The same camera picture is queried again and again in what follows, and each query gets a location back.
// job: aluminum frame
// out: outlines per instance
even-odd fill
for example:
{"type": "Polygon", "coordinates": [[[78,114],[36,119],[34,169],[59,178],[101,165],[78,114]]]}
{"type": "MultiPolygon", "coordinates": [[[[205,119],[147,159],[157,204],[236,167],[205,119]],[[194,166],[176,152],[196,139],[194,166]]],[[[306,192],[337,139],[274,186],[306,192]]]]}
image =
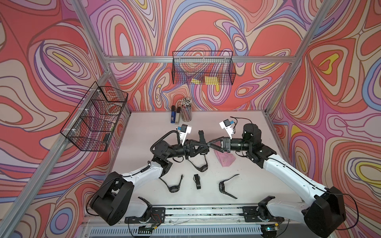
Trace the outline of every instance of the aluminum frame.
{"type": "Polygon", "coordinates": [[[296,51],[296,59],[295,61],[290,64],[282,79],[280,80],[278,86],[276,87],[274,93],[272,94],[269,103],[267,104],[265,111],[268,112],[271,110],[274,105],[277,103],[277,98],[283,93],[286,85],[290,82],[292,75],[296,68],[298,67],[299,62],[302,60],[302,57],[304,53],[307,51],[307,47],[313,40],[316,32],[319,30],[319,27],[321,26],[322,22],[324,21],[324,18],[326,17],[327,13],[331,9],[331,7],[334,5],[336,0],[325,0],[323,1],[320,8],[317,10],[317,13],[312,20],[312,23],[310,27],[308,28],[306,35],[303,37],[302,42],[300,43],[297,51],[296,51]]]}
{"type": "MultiPolygon", "coordinates": [[[[312,21],[311,26],[307,30],[306,35],[302,39],[301,44],[299,45],[299,48],[295,54],[295,56],[234,56],[233,62],[284,62],[284,63],[290,63],[288,66],[284,77],[282,78],[281,82],[277,86],[277,89],[273,93],[269,104],[266,107],[266,112],[269,108],[272,108],[273,105],[276,103],[276,99],[278,96],[283,92],[283,88],[287,83],[291,80],[292,73],[295,71],[297,65],[299,64],[304,52],[306,51],[308,45],[311,43],[317,29],[320,27],[321,23],[324,20],[324,17],[330,10],[330,7],[336,2],[336,0],[325,0],[323,1],[321,7],[319,8],[315,18],[312,21]]],[[[92,27],[92,24],[90,22],[90,19],[86,13],[85,8],[83,7],[81,0],[72,0],[73,8],[83,25],[83,28],[89,37],[90,43],[93,45],[94,50],[98,56],[98,59],[104,69],[104,73],[99,78],[99,85],[104,85],[107,82],[108,76],[111,76],[111,84],[112,86],[116,88],[120,88],[120,85],[118,84],[115,75],[113,74],[112,70],[110,69],[109,63],[117,63],[117,62],[152,62],[152,63],[158,63],[158,62],[172,62],[171,56],[105,56],[104,51],[98,41],[98,38],[96,37],[95,31],[92,27]]],[[[85,106],[85,101],[88,100],[90,97],[86,97],[84,100],[84,103],[82,103],[82,106],[85,106]]],[[[130,117],[130,111],[127,109],[128,112],[128,119],[130,117]]],[[[78,117],[79,111],[77,111],[76,116],[73,118],[71,123],[74,123],[74,119],[78,117]]],[[[265,113],[265,118],[270,126],[272,122],[268,118],[268,114],[265,113]]],[[[31,202],[39,192],[40,188],[44,184],[46,178],[51,173],[54,165],[58,161],[59,157],[62,155],[62,152],[65,150],[66,146],[68,145],[69,141],[64,138],[64,136],[60,136],[59,139],[55,142],[51,150],[48,152],[44,160],[41,162],[41,164],[38,166],[37,170],[34,172],[33,176],[29,179],[27,185],[23,188],[20,195],[16,198],[15,202],[12,204],[12,206],[8,209],[7,213],[3,217],[2,221],[0,222],[0,238],[8,238],[12,235],[13,231],[17,227],[18,223],[22,219],[23,215],[29,208],[31,202]]]]}
{"type": "Polygon", "coordinates": [[[291,164],[291,160],[290,160],[290,157],[288,156],[288,153],[285,151],[285,148],[283,147],[283,143],[282,141],[280,140],[280,137],[278,136],[277,132],[276,132],[276,129],[274,127],[274,123],[272,123],[269,115],[263,111],[263,116],[267,122],[267,125],[269,126],[269,129],[271,131],[271,134],[272,136],[274,137],[275,139],[275,143],[277,144],[278,146],[278,149],[279,149],[279,153],[280,155],[282,156],[282,158],[284,160],[286,160],[289,164],[291,164]]]}
{"type": "Polygon", "coordinates": [[[99,40],[95,34],[95,30],[93,28],[93,25],[91,24],[90,18],[88,14],[86,13],[86,10],[81,2],[81,0],[71,0],[72,6],[74,8],[75,13],[77,14],[79,21],[81,22],[83,29],[85,30],[85,33],[87,37],[90,40],[90,43],[93,45],[94,50],[98,56],[99,62],[101,63],[104,71],[108,71],[111,73],[111,85],[114,88],[120,89],[120,85],[118,81],[115,78],[114,73],[112,72],[110,66],[105,60],[105,54],[101,47],[101,44],[99,43],[99,40]]]}
{"type": "Polygon", "coordinates": [[[114,163],[115,163],[116,157],[118,155],[119,148],[120,148],[120,145],[122,143],[122,139],[124,137],[124,133],[126,132],[128,122],[130,121],[131,112],[130,112],[130,110],[129,110],[127,105],[126,105],[126,111],[127,111],[127,121],[126,121],[126,124],[123,127],[123,131],[122,131],[122,133],[120,135],[119,141],[117,143],[117,147],[116,147],[116,149],[114,151],[114,154],[112,154],[112,157],[110,159],[110,164],[109,164],[109,168],[107,169],[107,172],[106,172],[106,177],[107,177],[107,175],[109,175],[111,173],[112,168],[114,167],[114,163]]]}
{"type": "MultiPolygon", "coordinates": [[[[104,72],[99,78],[99,83],[104,85],[107,82],[109,74],[109,71],[104,72]]],[[[80,116],[82,109],[84,109],[87,105],[94,92],[95,91],[90,91],[88,96],[84,98],[83,103],[79,106],[77,112],[68,123],[68,128],[73,126],[75,121],[80,116]]],[[[49,150],[48,154],[37,167],[37,170],[33,173],[28,183],[22,189],[20,195],[12,203],[11,207],[8,209],[7,213],[0,222],[0,238],[7,238],[12,235],[68,144],[69,140],[60,133],[58,139],[49,150]]]]}
{"type": "MultiPolygon", "coordinates": [[[[112,63],[172,63],[172,56],[105,56],[112,63]]],[[[293,63],[295,56],[232,56],[234,63],[293,63]]]]}

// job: wire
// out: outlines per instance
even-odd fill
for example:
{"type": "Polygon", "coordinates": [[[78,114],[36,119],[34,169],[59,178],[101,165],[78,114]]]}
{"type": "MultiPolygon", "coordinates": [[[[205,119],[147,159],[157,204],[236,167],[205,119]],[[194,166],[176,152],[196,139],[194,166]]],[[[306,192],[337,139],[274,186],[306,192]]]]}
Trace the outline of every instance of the wire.
{"type": "Polygon", "coordinates": [[[172,130],[172,131],[167,132],[164,136],[162,136],[159,140],[157,140],[157,141],[151,146],[151,148],[149,148],[149,150],[151,151],[151,153],[154,152],[154,147],[155,147],[155,145],[159,144],[160,141],[164,140],[168,135],[170,135],[170,134],[172,134],[172,133],[176,133],[176,136],[177,136],[177,144],[180,144],[180,133],[179,133],[178,131],[172,130]]]}
{"type": "Polygon", "coordinates": [[[181,160],[181,161],[177,161],[177,160],[175,160],[174,158],[172,158],[172,159],[173,159],[173,161],[175,161],[175,162],[177,162],[177,163],[181,163],[181,162],[184,161],[184,156],[182,156],[182,160],[181,160]]]}
{"type": "MultiPolygon", "coordinates": [[[[134,175],[136,175],[136,174],[138,174],[138,173],[140,173],[140,172],[142,172],[142,171],[139,171],[139,172],[137,172],[137,173],[135,173],[135,174],[132,174],[132,175],[119,176],[119,177],[115,177],[115,178],[113,178],[113,179],[110,179],[110,180],[107,181],[105,184],[103,184],[103,185],[97,190],[97,192],[98,192],[101,188],[103,188],[106,184],[108,184],[108,183],[111,182],[111,181],[114,181],[115,179],[131,177],[131,176],[134,176],[134,175]]],[[[87,207],[89,206],[89,203],[90,203],[91,199],[94,197],[94,195],[95,195],[97,192],[95,192],[95,193],[90,197],[90,199],[87,200],[86,207],[85,207],[85,208],[86,208],[86,212],[87,212],[89,215],[92,215],[92,216],[99,216],[99,215],[97,215],[97,214],[92,214],[92,213],[90,213],[90,212],[88,211],[88,209],[87,209],[87,207]]]]}
{"type": "Polygon", "coordinates": [[[288,222],[287,222],[287,226],[286,226],[286,228],[282,231],[281,234],[283,234],[283,233],[286,231],[286,229],[287,229],[289,223],[290,223],[290,219],[288,220],[288,222]]]}
{"type": "Polygon", "coordinates": [[[160,216],[158,215],[158,214],[155,214],[155,215],[157,215],[157,217],[159,218],[159,221],[160,221],[160,223],[162,222],[162,220],[160,219],[160,216]]]}
{"type": "MultiPolygon", "coordinates": [[[[276,159],[273,159],[273,158],[269,158],[269,159],[275,160],[275,161],[277,161],[278,163],[282,164],[283,166],[286,166],[287,168],[289,168],[286,164],[283,164],[283,163],[281,163],[280,161],[278,161],[278,160],[276,160],[276,159]]],[[[357,206],[357,202],[356,202],[356,200],[352,197],[352,195],[347,194],[347,193],[331,193],[331,192],[328,192],[328,191],[324,191],[324,190],[322,190],[322,189],[316,187],[314,184],[310,183],[307,179],[303,178],[302,176],[300,176],[300,177],[301,177],[302,179],[304,179],[307,183],[309,183],[310,185],[312,185],[314,188],[316,188],[316,189],[318,189],[318,190],[320,190],[320,191],[322,191],[322,192],[325,192],[325,193],[328,193],[328,194],[332,194],[332,195],[341,195],[341,196],[343,196],[343,195],[347,195],[347,196],[350,196],[351,199],[353,200],[353,202],[355,203],[355,207],[356,207],[356,213],[357,213],[357,219],[356,219],[356,222],[355,222],[355,224],[352,225],[351,227],[344,228],[344,229],[336,229],[336,230],[349,230],[349,229],[352,229],[353,227],[355,227],[355,226],[357,225],[357,223],[359,222],[359,219],[360,219],[360,213],[359,213],[359,208],[358,208],[358,206],[357,206]]]]}
{"type": "Polygon", "coordinates": [[[357,202],[356,200],[352,197],[352,195],[350,194],[347,194],[347,193],[342,193],[343,195],[347,195],[347,196],[350,196],[351,199],[353,200],[353,202],[355,203],[355,206],[356,206],[356,212],[357,212],[357,219],[356,219],[356,222],[353,226],[351,227],[348,227],[348,228],[344,228],[344,229],[336,229],[336,230],[349,230],[349,229],[352,229],[353,227],[355,227],[357,225],[357,223],[359,222],[359,218],[360,218],[360,214],[359,214],[359,208],[357,206],[357,202]]]}
{"type": "Polygon", "coordinates": [[[235,134],[235,126],[237,126],[238,120],[237,120],[237,122],[235,122],[235,121],[233,121],[233,122],[234,122],[233,133],[235,134]]]}
{"type": "Polygon", "coordinates": [[[156,221],[156,227],[159,224],[159,222],[154,218],[154,216],[151,214],[152,218],[156,221]]]}
{"type": "MultiPolygon", "coordinates": [[[[253,124],[253,122],[249,119],[249,118],[245,118],[245,117],[231,117],[231,118],[234,118],[234,119],[236,119],[237,120],[237,123],[238,123],[238,119],[246,119],[246,120],[249,120],[250,121],[250,123],[251,123],[251,126],[252,126],[252,128],[253,128],[253,130],[251,131],[252,133],[254,133],[254,124],[253,124]]],[[[237,124],[235,123],[234,124],[234,127],[233,127],[233,132],[235,133],[235,126],[236,126],[237,124]]]]}
{"type": "Polygon", "coordinates": [[[134,235],[132,234],[131,230],[130,230],[130,217],[127,218],[127,226],[128,226],[128,231],[130,232],[132,237],[135,238],[134,235]]]}
{"type": "Polygon", "coordinates": [[[246,156],[245,156],[245,155],[243,155],[243,151],[241,151],[241,153],[242,153],[242,155],[239,155],[239,154],[237,154],[237,151],[235,151],[235,154],[236,154],[236,155],[238,155],[239,157],[248,158],[248,156],[247,156],[247,155],[246,155],[246,156]]]}

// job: psychedelic wallpaper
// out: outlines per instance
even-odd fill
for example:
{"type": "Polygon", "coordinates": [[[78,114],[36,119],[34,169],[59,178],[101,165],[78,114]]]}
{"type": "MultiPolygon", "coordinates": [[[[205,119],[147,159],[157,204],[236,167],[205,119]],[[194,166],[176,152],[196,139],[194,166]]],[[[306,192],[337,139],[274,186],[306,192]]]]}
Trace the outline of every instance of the psychedelic wallpaper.
{"type": "Polygon", "coordinates": [[[381,237],[380,39],[380,1],[338,0],[271,113],[292,165],[356,199],[338,237],[381,237]]]}
{"type": "MultiPolygon", "coordinates": [[[[68,1],[0,1],[0,219],[102,73],[68,1]]],[[[125,121],[107,153],[68,145],[13,237],[72,237],[125,121]]]]}
{"type": "MultiPolygon", "coordinates": [[[[320,1],[84,1],[110,56],[171,56],[175,50],[232,50],[235,56],[292,56],[320,1]]],[[[173,85],[172,64],[115,63],[131,110],[170,110],[184,96],[195,110],[265,109],[288,64],[237,63],[233,86],[173,85]]]]}

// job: pencil holder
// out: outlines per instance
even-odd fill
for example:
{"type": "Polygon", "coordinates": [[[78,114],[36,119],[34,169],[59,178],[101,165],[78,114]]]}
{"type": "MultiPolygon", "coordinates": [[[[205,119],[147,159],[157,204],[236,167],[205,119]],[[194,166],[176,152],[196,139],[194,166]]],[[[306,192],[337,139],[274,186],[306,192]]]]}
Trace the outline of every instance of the pencil holder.
{"type": "Polygon", "coordinates": [[[183,122],[189,122],[192,119],[192,105],[181,105],[181,119],[183,122]]]}
{"type": "Polygon", "coordinates": [[[183,98],[181,100],[181,119],[183,122],[189,122],[192,119],[192,101],[190,98],[183,98]]]}

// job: white table surface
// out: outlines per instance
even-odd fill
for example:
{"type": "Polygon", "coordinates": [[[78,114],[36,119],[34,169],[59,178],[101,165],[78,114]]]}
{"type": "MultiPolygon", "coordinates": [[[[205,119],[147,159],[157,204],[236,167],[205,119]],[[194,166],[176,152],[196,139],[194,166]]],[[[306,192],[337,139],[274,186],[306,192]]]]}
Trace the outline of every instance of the white table surface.
{"type": "MultiPolygon", "coordinates": [[[[205,140],[221,136],[228,136],[225,129],[221,129],[219,122],[233,117],[245,117],[252,120],[262,131],[262,143],[274,149],[278,147],[266,123],[261,111],[247,112],[193,112],[192,120],[182,124],[192,127],[192,132],[187,139],[199,140],[199,130],[204,131],[205,140]]],[[[128,122],[125,135],[116,157],[113,171],[119,174],[128,173],[147,165],[147,161],[153,158],[149,148],[165,133],[175,129],[176,125],[170,123],[170,112],[133,112],[128,122]]],[[[243,125],[248,120],[239,119],[236,133],[233,138],[242,137],[243,125]]],[[[176,134],[169,135],[164,139],[170,145],[176,144],[176,134]]],[[[171,158],[173,165],[169,172],[162,177],[169,186],[177,185],[181,174],[184,175],[180,191],[170,193],[165,184],[156,179],[145,184],[133,192],[133,198],[141,196],[154,205],[180,205],[180,204],[234,204],[234,203],[258,203],[267,196],[275,196],[284,201],[301,201],[300,197],[280,179],[273,174],[261,169],[247,158],[241,158],[231,153],[236,160],[229,167],[222,167],[213,149],[206,155],[208,170],[201,173],[196,170],[189,161],[176,163],[171,158]],[[196,189],[193,175],[199,174],[201,189],[196,189]],[[225,182],[225,191],[238,199],[219,192],[220,181],[230,178],[225,182]]],[[[198,167],[205,164],[204,157],[197,155],[190,160],[198,167]]]]}

